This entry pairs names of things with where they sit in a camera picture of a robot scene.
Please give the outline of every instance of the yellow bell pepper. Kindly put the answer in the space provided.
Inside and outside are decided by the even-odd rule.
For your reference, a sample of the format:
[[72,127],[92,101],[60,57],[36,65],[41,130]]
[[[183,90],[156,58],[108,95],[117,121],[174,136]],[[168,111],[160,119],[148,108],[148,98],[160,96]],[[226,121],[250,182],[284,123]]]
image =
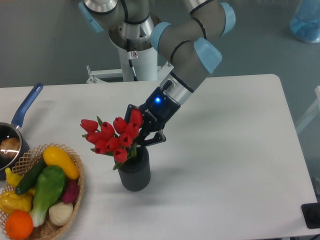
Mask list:
[[[22,176],[12,172],[9,167],[5,169],[5,174],[6,174],[6,181],[8,182],[8,184],[10,184],[14,188],[18,185],[18,183],[22,179]],[[34,187],[32,187],[27,193],[34,196],[36,193],[36,190]]]
[[17,195],[15,191],[5,191],[0,194],[0,209],[8,215],[17,210],[29,213],[32,208],[32,200],[29,194]]
[[48,166],[56,165],[62,168],[69,179],[76,180],[79,177],[77,165],[63,149],[57,146],[48,146],[43,151],[43,159]]

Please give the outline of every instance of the gray floor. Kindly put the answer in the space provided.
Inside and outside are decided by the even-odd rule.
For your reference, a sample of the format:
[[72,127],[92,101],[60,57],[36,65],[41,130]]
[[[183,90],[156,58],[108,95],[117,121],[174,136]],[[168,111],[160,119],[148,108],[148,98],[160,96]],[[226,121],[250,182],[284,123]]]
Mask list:
[[[119,69],[107,33],[95,34],[78,11],[78,0],[0,0],[0,88],[83,84],[91,70]],[[182,0],[151,0],[151,11],[175,25],[189,19]],[[229,0],[234,29],[214,45],[223,61],[212,76],[276,74],[293,122],[316,99],[320,43],[289,31],[298,0]],[[159,65],[164,64],[159,56]],[[320,176],[320,115],[299,135],[310,176]]]

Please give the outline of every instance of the orange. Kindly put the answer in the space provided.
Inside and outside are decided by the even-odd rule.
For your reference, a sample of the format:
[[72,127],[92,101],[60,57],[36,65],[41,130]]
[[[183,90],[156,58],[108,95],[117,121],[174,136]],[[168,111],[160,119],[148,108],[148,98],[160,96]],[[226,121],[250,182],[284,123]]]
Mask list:
[[29,213],[21,210],[12,213],[5,223],[6,234],[11,239],[25,239],[32,233],[33,229],[34,224],[31,216]]

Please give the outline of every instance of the saucepan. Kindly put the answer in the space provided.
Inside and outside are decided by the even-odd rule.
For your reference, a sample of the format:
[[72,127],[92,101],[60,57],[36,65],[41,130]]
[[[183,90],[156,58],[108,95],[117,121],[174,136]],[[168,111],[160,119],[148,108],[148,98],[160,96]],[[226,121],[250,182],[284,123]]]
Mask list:
[[6,179],[5,169],[12,168],[30,149],[19,128],[22,127],[27,110],[43,87],[42,83],[34,85],[14,114],[11,123],[0,122],[0,180]]

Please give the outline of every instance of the red tulip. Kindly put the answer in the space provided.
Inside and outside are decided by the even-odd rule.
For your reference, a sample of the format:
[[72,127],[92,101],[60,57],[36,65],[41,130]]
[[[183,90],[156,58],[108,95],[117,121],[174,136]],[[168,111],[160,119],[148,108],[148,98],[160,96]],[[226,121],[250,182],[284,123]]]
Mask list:
[[101,152],[105,151],[104,149],[106,148],[106,140],[104,140],[103,138],[98,140],[94,146],[94,152],[96,154],[103,154]]
[[113,153],[113,158],[118,163],[124,163],[128,158],[128,153],[123,148],[118,148]]
[[108,141],[115,135],[115,129],[110,123],[104,121],[101,126],[101,134],[102,137]]
[[120,141],[121,146],[128,148],[134,142],[134,139],[132,138],[132,136],[129,133],[124,132],[120,135],[119,141]]
[[124,132],[130,134],[132,139],[135,139],[139,135],[139,126],[135,122],[129,122]]
[[106,143],[105,143],[105,149],[106,152],[113,152],[114,150],[121,147],[120,141],[118,137],[111,137]]
[[113,121],[114,129],[118,134],[123,134],[125,132],[128,123],[122,117],[116,117]]
[[85,138],[89,143],[96,144],[102,139],[101,132],[89,132]]
[[135,108],[131,111],[130,123],[136,123],[139,127],[141,127],[143,122],[142,114],[139,109]]
[[93,120],[82,119],[80,126],[86,130],[87,133],[94,133],[98,129],[99,124]]

